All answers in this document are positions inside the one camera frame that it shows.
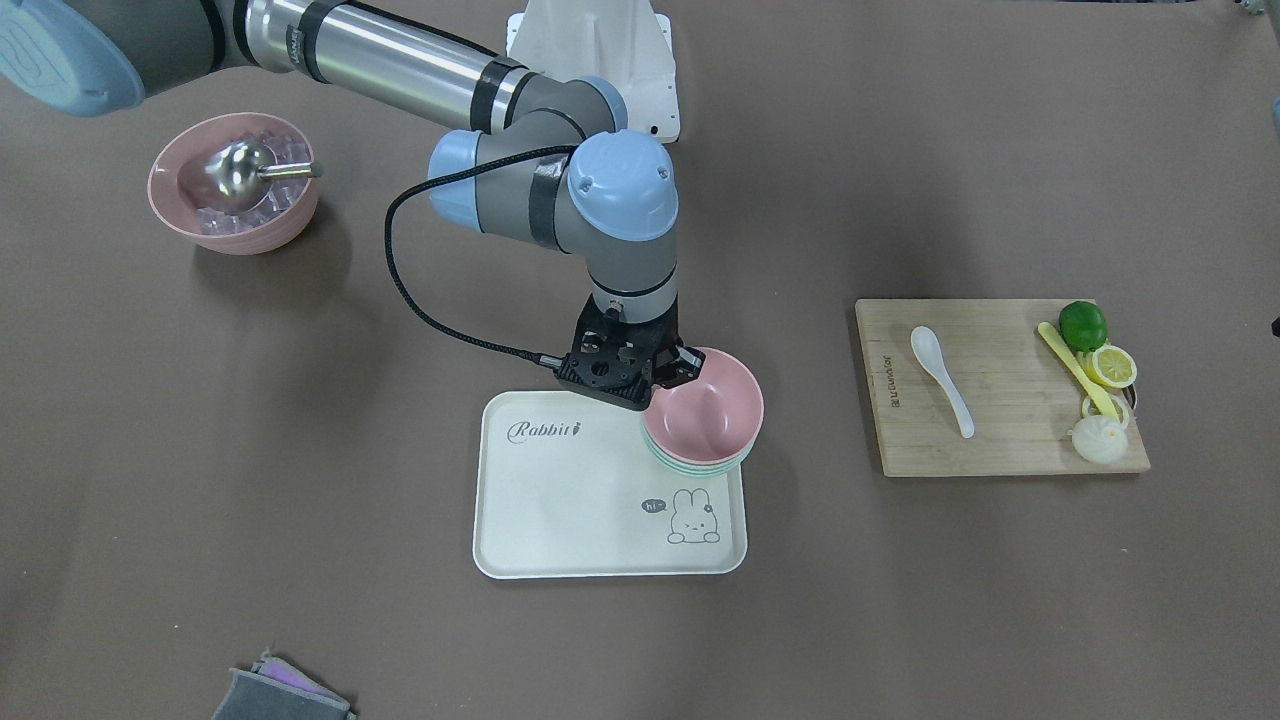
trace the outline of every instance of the white mounting plate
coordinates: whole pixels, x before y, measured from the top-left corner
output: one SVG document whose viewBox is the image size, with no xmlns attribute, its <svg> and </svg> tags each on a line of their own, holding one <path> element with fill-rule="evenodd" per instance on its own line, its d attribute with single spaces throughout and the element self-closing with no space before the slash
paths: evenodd
<svg viewBox="0 0 1280 720">
<path fill-rule="evenodd" d="M 497 579 L 728 573 L 746 556 L 740 468 L 689 478 L 640 414 L 572 392 L 504 392 L 484 410 L 472 556 Z"/>
<path fill-rule="evenodd" d="M 531 0 L 530 8 L 536 9 L 538 1 Z M 636 5 L 641 3 L 653 12 L 648 0 L 639 0 Z M 607 5 L 602 4 L 600 12 Z M 548 28 L 525 23 L 526 14 L 516 13 L 507 19 L 507 55 L 562 82 L 603 77 L 626 100 L 630 129 L 648 133 L 659 142 L 675 142 L 680 137 L 671 18 L 653 13 L 660 31 L 662 41 L 658 42 L 650 36 L 653 28 L 648 23 L 623 22 L 635 15 L 604 23 L 602 18 L 584 18 L 580 27 Z M 521 36 L 517 45 L 521 29 L 527 35 Z"/>
</svg>

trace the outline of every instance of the gray cloth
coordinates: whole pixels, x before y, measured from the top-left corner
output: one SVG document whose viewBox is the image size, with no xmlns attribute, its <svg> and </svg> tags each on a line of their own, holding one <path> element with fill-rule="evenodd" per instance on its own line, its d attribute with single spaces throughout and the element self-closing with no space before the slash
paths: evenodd
<svg viewBox="0 0 1280 720">
<path fill-rule="evenodd" d="M 356 716 L 344 700 L 232 669 L 232 687 L 212 720 L 356 720 Z"/>
</svg>

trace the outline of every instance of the wooden cutting board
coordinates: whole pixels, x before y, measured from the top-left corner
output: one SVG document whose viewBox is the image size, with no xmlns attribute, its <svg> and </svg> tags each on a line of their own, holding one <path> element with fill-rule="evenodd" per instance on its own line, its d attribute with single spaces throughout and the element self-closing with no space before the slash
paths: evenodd
<svg viewBox="0 0 1280 720">
<path fill-rule="evenodd" d="M 1129 425 L 1129 451 L 1094 465 L 1071 447 L 1084 391 L 1036 334 L 1071 300 L 859 300 L 858 336 L 881 460 L 888 477 L 1065 475 L 1151 469 Z M 928 325 L 973 414 L 964 439 L 942 388 L 911 352 L 911 328 Z M 1116 345 L 1124 342 L 1116 338 Z M 1142 364 L 1142 357 L 1137 357 Z"/>
</svg>

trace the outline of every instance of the green lime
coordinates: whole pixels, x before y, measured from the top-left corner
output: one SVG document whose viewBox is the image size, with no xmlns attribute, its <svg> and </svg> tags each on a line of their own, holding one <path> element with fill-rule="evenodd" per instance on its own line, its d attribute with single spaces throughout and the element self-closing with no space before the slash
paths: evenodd
<svg viewBox="0 0 1280 720">
<path fill-rule="evenodd" d="M 1093 352 L 1107 342 L 1107 319 L 1092 302 L 1076 300 L 1057 314 L 1057 329 L 1068 347 L 1076 352 Z"/>
</svg>

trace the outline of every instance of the metal ladle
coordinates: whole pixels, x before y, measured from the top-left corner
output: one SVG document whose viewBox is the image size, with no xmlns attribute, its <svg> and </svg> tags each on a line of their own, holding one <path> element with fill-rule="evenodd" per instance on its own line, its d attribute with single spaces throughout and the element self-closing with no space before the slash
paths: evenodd
<svg viewBox="0 0 1280 720">
<path fill-rule="evenodd" d="M 276 164 L 270 147 L 253 140 L 237 140 L 204 160 L 183 165 L 178 170 L 178 187 L 196 208 L 236 215 L 261 202 L 273 181 L 317 178 L 323 172 L 320 163 Z"/>
</svg>

